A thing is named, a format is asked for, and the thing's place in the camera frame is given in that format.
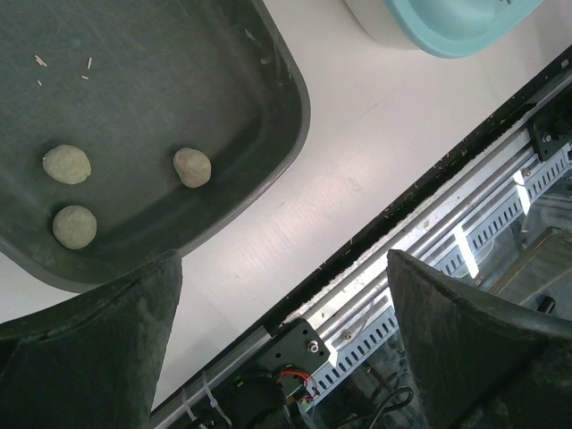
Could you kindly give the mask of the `aluminium mounting rail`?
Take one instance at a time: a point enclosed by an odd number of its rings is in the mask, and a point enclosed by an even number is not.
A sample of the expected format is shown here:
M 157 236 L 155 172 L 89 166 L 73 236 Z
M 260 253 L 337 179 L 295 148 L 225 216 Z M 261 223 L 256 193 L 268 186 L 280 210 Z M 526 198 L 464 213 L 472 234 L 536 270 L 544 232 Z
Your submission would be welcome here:
M 571 133 L 504 139 L 154 428 L 568 428 Z

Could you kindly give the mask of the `dark grey plastic tray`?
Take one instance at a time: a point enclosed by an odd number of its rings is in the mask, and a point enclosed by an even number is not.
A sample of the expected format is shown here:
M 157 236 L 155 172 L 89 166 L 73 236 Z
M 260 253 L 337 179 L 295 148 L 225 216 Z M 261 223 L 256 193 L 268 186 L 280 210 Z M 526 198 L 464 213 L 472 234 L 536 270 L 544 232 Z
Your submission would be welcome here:
M 309 94 L 260 1 L 4 1 L 1 4 L 1 250 L 40 281 L 84 292 L 165 251 L 189 253 L 264 193 L 307 138 Z M 60 145 L 92 173 L 43 169 Z M 173 166 L 211 161 L 191 189 Z M 97 219 L 64 247 L 55 215 Z

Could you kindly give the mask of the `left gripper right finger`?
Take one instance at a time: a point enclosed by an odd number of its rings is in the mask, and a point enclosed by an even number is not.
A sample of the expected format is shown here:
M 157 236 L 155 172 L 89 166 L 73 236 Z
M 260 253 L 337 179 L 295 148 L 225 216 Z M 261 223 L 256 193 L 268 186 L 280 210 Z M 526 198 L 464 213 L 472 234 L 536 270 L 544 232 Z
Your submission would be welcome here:
M 388 253 L 388 284 L 431 428 L 569 428 L 571 323 Z

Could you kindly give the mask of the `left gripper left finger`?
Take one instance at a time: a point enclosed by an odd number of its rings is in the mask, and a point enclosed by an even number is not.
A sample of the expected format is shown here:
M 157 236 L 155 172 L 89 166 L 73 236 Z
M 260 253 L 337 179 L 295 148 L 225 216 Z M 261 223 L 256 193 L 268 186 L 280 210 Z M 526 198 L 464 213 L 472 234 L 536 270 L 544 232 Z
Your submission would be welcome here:
M 1 325 L 3 428 L 145 428 L 179 304 L 169 251 Z

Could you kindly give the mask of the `pale green waste ball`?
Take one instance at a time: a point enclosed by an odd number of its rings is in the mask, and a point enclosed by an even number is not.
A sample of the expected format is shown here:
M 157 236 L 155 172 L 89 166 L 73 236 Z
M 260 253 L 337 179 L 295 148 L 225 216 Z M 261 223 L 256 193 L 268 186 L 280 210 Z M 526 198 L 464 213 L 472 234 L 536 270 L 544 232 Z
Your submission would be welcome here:
M 60 145 L 49 150 L 43 157 L 42 165 L 52 179 L 66 185 L 80 184 L 92 173 L 86 153 L 71 145 Z

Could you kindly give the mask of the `teal litter box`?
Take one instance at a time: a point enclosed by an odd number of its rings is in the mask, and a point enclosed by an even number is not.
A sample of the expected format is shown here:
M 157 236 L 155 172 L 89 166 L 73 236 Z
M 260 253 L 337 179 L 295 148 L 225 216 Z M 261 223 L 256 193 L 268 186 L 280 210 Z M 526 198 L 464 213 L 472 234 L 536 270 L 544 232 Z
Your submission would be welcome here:
M 346 6 L 382 46 L 456 59 L 492 45 L 541 4 L 536 0 L 357 0 Z

